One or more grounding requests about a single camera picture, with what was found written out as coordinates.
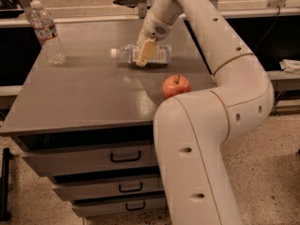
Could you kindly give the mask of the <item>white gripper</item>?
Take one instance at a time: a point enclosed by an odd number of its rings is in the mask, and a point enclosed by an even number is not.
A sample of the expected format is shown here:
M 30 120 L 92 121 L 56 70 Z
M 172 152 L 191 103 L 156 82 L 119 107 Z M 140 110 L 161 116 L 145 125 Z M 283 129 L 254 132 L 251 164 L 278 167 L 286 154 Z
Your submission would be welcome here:
M 165 39 L 171 32 L 173 26 L 163 22 L 152 10 L 150 10 L 143 20 L 141 35 L 137 45 L 140 48 L 136 64 L 145 67 L 157 51 L 156 40 Z

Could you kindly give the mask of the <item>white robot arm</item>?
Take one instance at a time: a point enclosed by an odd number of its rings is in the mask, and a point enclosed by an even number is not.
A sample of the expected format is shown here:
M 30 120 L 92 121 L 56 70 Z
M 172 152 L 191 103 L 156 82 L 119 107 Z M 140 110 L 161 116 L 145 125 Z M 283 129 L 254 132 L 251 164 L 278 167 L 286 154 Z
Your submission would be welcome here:
M 269 115 L 274 90 L 263 66 L 209 0 L 156 0 L 138 43 L 138 66 L 184 14 L 215 87 L 166 99 L 154 118 L 158 166 L 172 225 L 243 225 L 220 146 Z

